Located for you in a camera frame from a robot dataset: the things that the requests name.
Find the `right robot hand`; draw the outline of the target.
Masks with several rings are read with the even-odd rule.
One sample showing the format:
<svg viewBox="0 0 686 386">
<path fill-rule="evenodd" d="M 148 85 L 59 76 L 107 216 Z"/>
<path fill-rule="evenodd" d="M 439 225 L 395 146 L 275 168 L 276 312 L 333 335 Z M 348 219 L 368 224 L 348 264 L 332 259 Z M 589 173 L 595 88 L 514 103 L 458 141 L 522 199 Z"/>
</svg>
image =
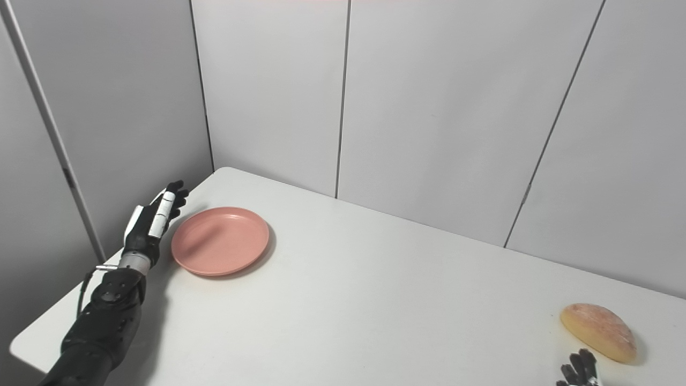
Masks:
<svg viewBox="0 0 686 386">
<path fill-rule="evenodd" d="M 562 385 L 603 385 L 597 368 L 597 359 L 586 348 L 579 349 L 569 355 L 569 362 L 560 367 L 563 379 L 556 381 L 556 386 Z"/>
</svg>

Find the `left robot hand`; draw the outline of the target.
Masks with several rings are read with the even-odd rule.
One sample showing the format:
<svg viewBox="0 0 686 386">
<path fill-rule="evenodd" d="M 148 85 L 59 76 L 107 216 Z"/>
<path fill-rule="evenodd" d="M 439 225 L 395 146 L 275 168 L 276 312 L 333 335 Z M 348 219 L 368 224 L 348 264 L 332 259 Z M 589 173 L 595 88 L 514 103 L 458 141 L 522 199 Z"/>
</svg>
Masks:
<svg viewBox="0 0 686 386">
<path fill-rule="evenodd" d="M 189 191 L 183 187 L 182 180 L 169 183 L 150 204 L 135 208 L 123 237 L 120 266 L 146 274 L 157 264 L 161 239 L 186 205 Z"/>
</svg>

